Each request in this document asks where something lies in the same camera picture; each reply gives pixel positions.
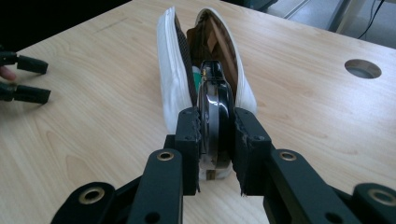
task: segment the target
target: black clamp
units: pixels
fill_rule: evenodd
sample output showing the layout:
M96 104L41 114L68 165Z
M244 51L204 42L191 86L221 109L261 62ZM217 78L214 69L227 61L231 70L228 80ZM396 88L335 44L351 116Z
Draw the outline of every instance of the black clamp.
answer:
M17 63L17 69L35 72L39 74L46 74L48 63L26 57L18 56L12 51L5 51L0 45L0 66ZM50 91L39 89L35 87L13 85L0 82L0 101L24 101L36 104L45 104L50 98Z

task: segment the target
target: screw hole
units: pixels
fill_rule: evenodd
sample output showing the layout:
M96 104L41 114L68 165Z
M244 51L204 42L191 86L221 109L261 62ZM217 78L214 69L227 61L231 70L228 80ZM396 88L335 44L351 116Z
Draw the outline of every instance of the screw hole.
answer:
M147 223L157 223L160 221L160 214L156 212L148 213L145 217Z
M343 223L343 219L340 218L340 216L338 216L335 213L326 213L325 217L327 218L327 220L329 220L331 223Z
M84 190L78 197L82 204L91 204L99 202L105 196L105 190L100 187L92 187Z
M295 160L297 160L297 157L293 153L287 152L287 151L280 152L279 156L284 161L295 161Z
M368 193L378 203L386 206L396 206L396 197L382 189L370 189Z
M162 152L157 156L157 159L160 161L170 161L173 158L174 158L174 154L171 152Z

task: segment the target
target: wooden tabletop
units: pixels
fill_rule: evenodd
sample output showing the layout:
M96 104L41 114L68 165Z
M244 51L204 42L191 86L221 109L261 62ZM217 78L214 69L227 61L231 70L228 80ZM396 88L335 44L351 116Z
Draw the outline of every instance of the wooden tabletop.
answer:
M18 84L52 90L46 105L0 103L0 223L49 223L76 188L116 189L142 175L167 135L157 20L171 6L184 32L203 7L226 20L277 148L305 156L330 185L396 189L396 50L219 1L134 0L20 54L49 63ZM355 77L351 59L382 75ZM241 197L232 173L184 198L185 223L265 223L262 197Z

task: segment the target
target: white bag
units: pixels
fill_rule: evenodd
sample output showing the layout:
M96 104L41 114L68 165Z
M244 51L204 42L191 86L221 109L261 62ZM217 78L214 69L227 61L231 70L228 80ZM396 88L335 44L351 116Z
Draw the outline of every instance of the white bag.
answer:
M203 60L221 62L224 76L233 89L236 107L253 114L257 110L256 99L245 77L238 49L223 18L215 9L204 8L198 14L195 25L188 31L186 41L180 35L182 32L174 7L167 9L158 21L157 45L163 116L169 133L176 133L178 113L196 104L196 93L194 94L191 84L192 65L199 67L198 63ZM193 45L197 41L201 41L203 47ZM194 57L189 57L186 51L192 52Z

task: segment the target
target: cable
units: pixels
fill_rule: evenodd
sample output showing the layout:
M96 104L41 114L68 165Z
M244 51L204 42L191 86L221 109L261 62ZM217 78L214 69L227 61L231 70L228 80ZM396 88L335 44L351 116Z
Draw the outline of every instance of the cable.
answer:
M374 13L373 19L370 21L370 24L368 25L367 29L363 32L363 34L361 34L358 39L360 39L362 36L364 36L367 31L370 29L371 25L373 24L373 21L375 19L376 13L378 12L378 10L381 8L382 4L384 3L384 0L381 0L381 2L379 3L378 7L376 8L376 11Z
M372 7L371 7L371 9L370 9L370 20L367 21L367 27L366 27L366 29L369 28L370 21L373 19L373 10L374 10L375 2L376 2L376 0L373 0ZM367 40L367 33L364 35L364 40Z

